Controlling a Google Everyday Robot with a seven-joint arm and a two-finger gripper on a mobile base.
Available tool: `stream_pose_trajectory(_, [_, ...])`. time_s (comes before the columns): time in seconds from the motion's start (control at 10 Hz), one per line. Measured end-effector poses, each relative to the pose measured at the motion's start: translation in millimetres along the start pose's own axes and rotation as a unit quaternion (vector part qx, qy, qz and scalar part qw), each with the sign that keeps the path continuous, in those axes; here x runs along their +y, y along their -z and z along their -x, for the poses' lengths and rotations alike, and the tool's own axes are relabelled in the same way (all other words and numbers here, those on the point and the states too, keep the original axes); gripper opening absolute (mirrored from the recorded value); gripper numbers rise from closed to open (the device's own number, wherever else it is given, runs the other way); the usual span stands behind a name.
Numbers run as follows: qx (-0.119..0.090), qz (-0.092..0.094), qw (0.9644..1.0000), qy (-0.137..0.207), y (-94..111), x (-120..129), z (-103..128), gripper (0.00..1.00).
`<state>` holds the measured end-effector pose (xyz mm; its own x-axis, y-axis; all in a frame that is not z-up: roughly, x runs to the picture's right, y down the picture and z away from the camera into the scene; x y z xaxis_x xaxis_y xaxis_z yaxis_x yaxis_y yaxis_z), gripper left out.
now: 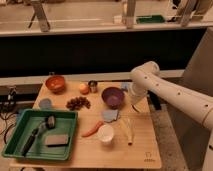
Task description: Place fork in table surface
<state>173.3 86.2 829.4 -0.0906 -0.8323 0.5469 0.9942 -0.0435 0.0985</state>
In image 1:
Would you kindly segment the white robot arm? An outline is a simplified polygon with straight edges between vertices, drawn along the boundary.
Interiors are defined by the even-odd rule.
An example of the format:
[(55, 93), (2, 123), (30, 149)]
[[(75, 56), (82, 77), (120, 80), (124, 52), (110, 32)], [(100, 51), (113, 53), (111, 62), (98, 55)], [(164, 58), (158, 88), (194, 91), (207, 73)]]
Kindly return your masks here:
[(213, 171), (213, 97), (171, 83), (159, 77), (160, 68), (154, 61), (137, 66), (130, 72), (128, 87), (131, 104), (153, 92), (211, 131), (202, 171)]

